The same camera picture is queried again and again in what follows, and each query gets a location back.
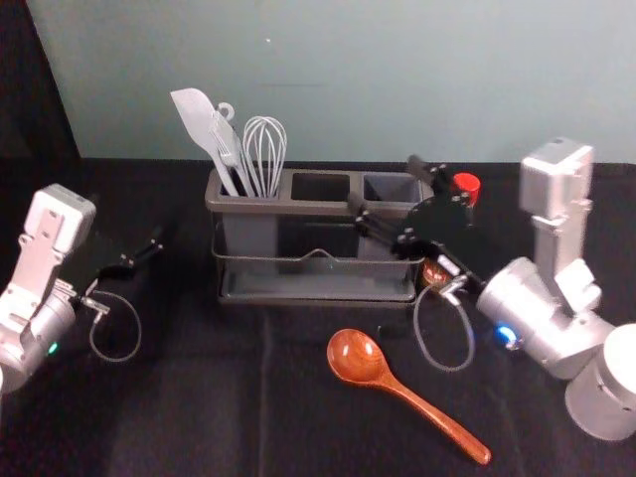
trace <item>dark curtain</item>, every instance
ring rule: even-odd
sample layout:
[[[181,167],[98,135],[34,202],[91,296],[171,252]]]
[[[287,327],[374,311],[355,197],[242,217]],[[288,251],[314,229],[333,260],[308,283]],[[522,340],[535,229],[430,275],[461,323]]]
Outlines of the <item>dark curtain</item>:
[[[24,0],[0,1],[0,158],[49,166],[80,159]]]

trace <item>blue led light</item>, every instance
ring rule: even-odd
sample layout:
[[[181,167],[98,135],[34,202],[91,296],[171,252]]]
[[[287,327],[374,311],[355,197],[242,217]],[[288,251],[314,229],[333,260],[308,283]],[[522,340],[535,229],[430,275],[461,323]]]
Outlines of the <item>blue led light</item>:
[[[504,344],[511,345],[517,343],[517,335],[507,326],[497,327],[497,334],[504,339]]]

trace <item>whisk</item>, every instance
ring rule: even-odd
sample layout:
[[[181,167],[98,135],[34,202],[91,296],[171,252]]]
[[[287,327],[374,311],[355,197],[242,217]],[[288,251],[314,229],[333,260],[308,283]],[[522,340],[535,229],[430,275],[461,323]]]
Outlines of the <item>whisk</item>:
[[[274,197],[287,152],[285,128],[273,117],[251,118],[243,130],[242,152],[241,163],[249,173],[256,194],[259,197]]]

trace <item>spoon bowl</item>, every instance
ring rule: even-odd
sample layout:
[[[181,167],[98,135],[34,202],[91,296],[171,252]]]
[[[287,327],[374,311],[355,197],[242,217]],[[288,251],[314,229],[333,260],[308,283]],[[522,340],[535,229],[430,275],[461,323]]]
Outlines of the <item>spoon bowl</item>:
[[[342,381],[372,387],[396,395],[430,420],[468,455],[482,465],[490,462],[490,450],[455,420],[400,383],[380,347],[359,330],[340,330],[329,340],[327,362]]]

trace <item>spoon handle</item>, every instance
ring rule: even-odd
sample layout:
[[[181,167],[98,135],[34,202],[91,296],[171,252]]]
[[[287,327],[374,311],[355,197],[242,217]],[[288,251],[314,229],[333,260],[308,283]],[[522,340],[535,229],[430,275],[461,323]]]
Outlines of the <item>spoon handle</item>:
[[[404,399],[421,415],[435,424],[441,431],[457,443],[464,451],[478,463],[485,465],[490,462],[491,453],[473,434],[468,432],[457,421],[450,418],[437,407],[419,397],[393,375],[385,375],[382,379],[383,388]]]

